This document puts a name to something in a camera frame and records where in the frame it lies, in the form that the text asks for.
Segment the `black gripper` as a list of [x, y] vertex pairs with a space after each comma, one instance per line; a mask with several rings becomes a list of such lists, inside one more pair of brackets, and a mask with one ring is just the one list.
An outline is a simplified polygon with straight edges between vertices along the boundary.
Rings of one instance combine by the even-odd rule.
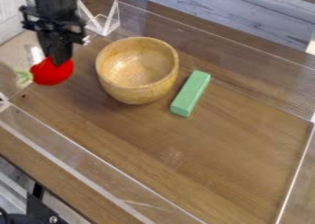
[[33, 0], [18, 7], [22, 27], [37, 33], [44, 55], [54, 65], [64, 64], [72, 56], [72, 44], [85, 42], [85, 22], [78, 16], [80, 0]]

